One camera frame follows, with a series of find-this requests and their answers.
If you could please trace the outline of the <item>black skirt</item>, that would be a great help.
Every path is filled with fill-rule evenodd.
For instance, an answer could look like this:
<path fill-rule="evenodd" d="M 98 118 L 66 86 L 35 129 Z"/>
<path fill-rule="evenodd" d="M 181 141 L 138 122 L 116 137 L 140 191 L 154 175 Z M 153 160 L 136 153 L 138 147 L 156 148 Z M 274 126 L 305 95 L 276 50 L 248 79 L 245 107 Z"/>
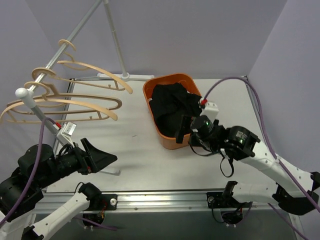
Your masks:
<path fill-rule="evenodd" d="M 190 93 L 180 83 L 157 84 L 153 89 L 149 106 L 160 133 L 174 138 L 180 129 L 183 115 L 200 115 L 200 99 L 201 96 Z"/>

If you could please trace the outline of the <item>wooden hanger for white skirt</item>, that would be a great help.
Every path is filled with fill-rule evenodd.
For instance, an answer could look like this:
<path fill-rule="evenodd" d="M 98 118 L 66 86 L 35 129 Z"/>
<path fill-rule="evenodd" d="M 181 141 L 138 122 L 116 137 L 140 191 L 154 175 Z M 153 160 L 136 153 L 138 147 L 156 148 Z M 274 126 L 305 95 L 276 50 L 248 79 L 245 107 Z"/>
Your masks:
<path fill-rule="evenodd" d="M 108 86 L 103 86 L 103 85 L 96 85 L 96 84 L 91 84 L 91 83 L 84 83 L 84 82 L 76 82 L 74 79 L 65 79 L 65 78 L 61 78 L 58 77 L 56 75 L 56 73 L 51 70 L 51 69 L 47 69 L 45 67 L 37 67 L 35 68 L 32 73 L 31 76 L 34 80 L 36 80 L 36 78 L 40 75 L 40 74 L 47 74 L 49 75 L 49 77 L 51 79 L 55 79 L 55 80 L 61 80 L 61 81 L 65 81 L 65 82 L 69 82 L 72 84 L 81 84 L 81 85 L 86 85 L 89 87 L 95 87 L 95 88 L 102 88 L 102 89 L 109 89 L 109 90 L 114 90 L 114 91 L 123 91 L 123 90 L 130 90 L 129 93 L 132 93 L 132 89 L 129 86 L 123 87 L 123 88 L 119 88 L 118 84 L 120 84 L 120 78 L 116 77 L 116 76 L 112 76 L 111 78 L 113 79 L 114 83 L 115 83 L 115 88 L 112 88 L 111 85 Z M 29 83 L 25 83 L 25 87 L 27 86 L 40 86 L 42 88 L 45 89 L 45 93 L 42 94 L 41 96 L 35 96 L 33 97 L 34 100 L 38 100 L 38 102 L 55 102 L 55 103 L 59 103 L 57 105 L 53 105 L 53 106 L 48 106 L 48 105 L 40 105 L 40 107 L 46 107 L 46 108 L 53 108 L 53 107 L 60 107 L 62 105 L 66 105 L 66 104 L 73 104 L 73 105 L 79 105 L 79 106 L 83 106 L 86 108 L 91 108 L 92 110 L 80 110 L 80 111 L 64 111 L 63 113 L 67 113 L 67 114 L 78 114 L 78 113 L 91 113 L 94 111 L 98 111 L 98 112 L 106 112 L 106 111 L 111 111 L 111 110 L 117 110 L 119 108 L 122 107 L 122 101 L 118 98 L 115 97 L 111 97 L 111 96 L 102 96 L 102 95 L 92 95 L 92 94 L 82 94 L 82 93 L 61 93 L 59 92 L 55 85 L 52 83 L 36 83 L 35 81 L 29 82 Z M 111 107 L 111 108 L 105 108 L 106 110 L 98 110 L 98 108 L 101 109 L 100 106 L 94 106 L 94 104 L 89 103 L 87 101 L 76 101 L 76 100 L 72 100 L 72 98 L 76 98 L 76 99 L 83 99 L 83 100 L 88 100 L 88 99 L 97 99 L 97 100 L 103 100 L 103 101 L 112 101 L 117 103 L 116 106 Z"/>

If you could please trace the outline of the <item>wooden hanger for black skirt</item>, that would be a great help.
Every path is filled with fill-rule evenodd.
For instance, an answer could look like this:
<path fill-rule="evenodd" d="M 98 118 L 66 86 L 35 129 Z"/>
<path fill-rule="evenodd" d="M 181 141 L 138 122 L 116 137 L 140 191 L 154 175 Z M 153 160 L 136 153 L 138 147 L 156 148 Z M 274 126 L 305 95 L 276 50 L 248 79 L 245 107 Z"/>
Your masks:
<path fill-rule="evenodd" d="M 115 87 L 112 88 L 111 86 L 92 85 L 89 83 L 86 85 L 92 86 L 92 87 L 97 87 L 97 88 L 115 90 L 115 91 L 124 91 L 125 90 L 129 94 L 133 93 L 133 89 L 124 80 L 122 80 L 120 77 L 116 76 L 115 74 L 113 74 L 103 68 L 97 67 L 95 65 L 76 61 L 74 59 L 73 55 L 68 52 L 64 52 L 64 54 L 67 55 L 70 58 L 70 60 L 58 60 L 57 61 L 58 64 L 64 65 L 65 67 L 70 68 L 72 70 L 76 70 L 76 71 L 95 70 L 97 73 L 105 74 L 114 81 Z"/>

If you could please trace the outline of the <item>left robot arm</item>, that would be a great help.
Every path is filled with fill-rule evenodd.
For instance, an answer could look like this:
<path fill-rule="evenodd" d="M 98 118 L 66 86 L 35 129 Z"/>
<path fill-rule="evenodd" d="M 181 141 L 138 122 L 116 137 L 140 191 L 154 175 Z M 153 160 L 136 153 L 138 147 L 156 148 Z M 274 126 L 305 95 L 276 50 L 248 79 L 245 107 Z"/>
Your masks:
<path fill-rule="evenodd" d="M 36 144 L 18 159 L 18 168 L 0 184 L 2 240 L 48 240 L 80 212 L 110 208 L 109 199 L 88 182 L 45 219 L 32 223 L 32 212 L 43 199 L 44 188 L 75 172 L 98 173 L 118 159 L 95 148 L 86 138 L 81 143 L 83 149 L 66 144 L 57 155 L 48 144 Z"/>

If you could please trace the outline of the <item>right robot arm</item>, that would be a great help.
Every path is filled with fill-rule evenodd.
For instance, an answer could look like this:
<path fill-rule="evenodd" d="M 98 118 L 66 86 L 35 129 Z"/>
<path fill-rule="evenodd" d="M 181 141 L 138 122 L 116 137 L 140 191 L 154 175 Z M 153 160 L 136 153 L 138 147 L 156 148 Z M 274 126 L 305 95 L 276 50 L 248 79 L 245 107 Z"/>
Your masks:
<path fill-rule="evenodd" d="M 176 143 L 182 143 L 186 132 L 190 132 L 190 144 L 196 141 L 211 155 L 220 154 L 231 166 L 239 161 L 273 181 L 270 184 L 228 181 L 221 195 L 225 205 L 232 207 L 238 202 L 274 204 L 298 216 L 319 210 L 320 197 L 315 193 L 320 187 L 319 172 L 304 171 L 279 155 L 272 155 L 266 144 L 247 128 L 224 128 L 218 120 L 211 121 L 206 115 L 184 115 L 175 133 Z"/>

